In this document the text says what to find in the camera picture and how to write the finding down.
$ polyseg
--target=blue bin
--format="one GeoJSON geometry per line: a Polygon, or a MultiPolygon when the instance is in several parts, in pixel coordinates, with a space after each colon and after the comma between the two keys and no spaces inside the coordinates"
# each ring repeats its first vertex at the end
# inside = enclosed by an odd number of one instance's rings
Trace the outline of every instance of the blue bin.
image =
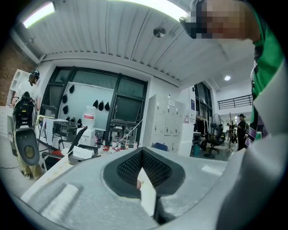
{"type": "Polygon", "coordinates": [[[200,146],[196,145],[196,146],[194,146],[193,155],[198,156],[199,154],[200,154],[200,146]]]}

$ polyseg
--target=railing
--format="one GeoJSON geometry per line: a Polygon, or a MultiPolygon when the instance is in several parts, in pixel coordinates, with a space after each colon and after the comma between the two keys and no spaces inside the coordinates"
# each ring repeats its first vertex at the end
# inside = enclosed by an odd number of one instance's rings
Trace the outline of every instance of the railing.
{"type": "Polygon", "coordinates": [[[253,103],[253,97],[252,94],[250,94],[242,97],[235,97],[232,99],[218,101],[218,107],[219,110],[222,110],[241,106],[249,106],[252,105],[252,103],[253,103]]]}

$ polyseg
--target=green shirt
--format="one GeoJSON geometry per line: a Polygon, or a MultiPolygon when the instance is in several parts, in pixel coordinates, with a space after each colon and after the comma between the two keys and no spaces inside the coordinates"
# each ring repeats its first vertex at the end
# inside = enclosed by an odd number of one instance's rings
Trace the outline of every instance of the green shirt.
{"type": "MultiPolygon", "coordinates": [[[[254,43],[253,100],[266,88],[284,59],[283,50],[274,33],[255,11],[254,13],[260,27],[261,40],[254,43]]],[[[265,126],[257,110],[253,107],[246,145],[249,146],[254,140],[261,139],[265,135],[267,135],[265,126]]]]}

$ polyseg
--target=black helmet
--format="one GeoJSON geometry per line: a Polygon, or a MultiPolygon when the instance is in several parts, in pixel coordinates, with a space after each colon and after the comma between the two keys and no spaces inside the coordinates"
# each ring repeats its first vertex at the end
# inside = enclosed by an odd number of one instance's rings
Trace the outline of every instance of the black helmet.
{"type": "Polygon", "coordinates": [[[39,78],[40,77],[40,73],[38,70],[33,70],[31,73],[30,73],[30,76],[31,75],[34,75],[35,77],[39,78]]]}

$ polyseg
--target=white cabinet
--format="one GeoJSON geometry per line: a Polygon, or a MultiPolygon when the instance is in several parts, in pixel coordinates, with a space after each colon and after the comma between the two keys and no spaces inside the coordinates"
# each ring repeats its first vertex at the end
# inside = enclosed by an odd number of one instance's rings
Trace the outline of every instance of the white cabinet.
{"type": "Polygon", "coordinates": [[[168,100],[162,97],[157,97],[156,98],[156,103],[155,103],[155,111],[158,114],[163,114],[167,115],[168,113],[168,100]]]}
{"type": "Polygon", "coordinates": [[[175,102],[175,118],[181,119],[183,121],[184,106],[180,102],[175,102]]]}
{"type": "Polygon", "coordinates": [[[178,153],[184,105],[155,94],[149,98],[142,146],[151,147],[158,142],[168,146],[168,151],[178,153]]]}
{"type": "Polygon", "coordinates": [[[165,130],[164,135],[165,136],[171,136],[174,133],[174,126],[175,126],[175,118],[174,117],[166,117],[166,124],[165,124],[165,130]]]}
{"type": "Polygon", "coordinates": [[[179,118],[175,118],[175,126],[174,126],[174,136],[181,136],[182,133],[182,120],[179,118]]]}
{"type": "Polygon", "coordinates": [[[165,128],[166,116],[163,114],[155,114],[152,134],[163,135],[165,128]]]}

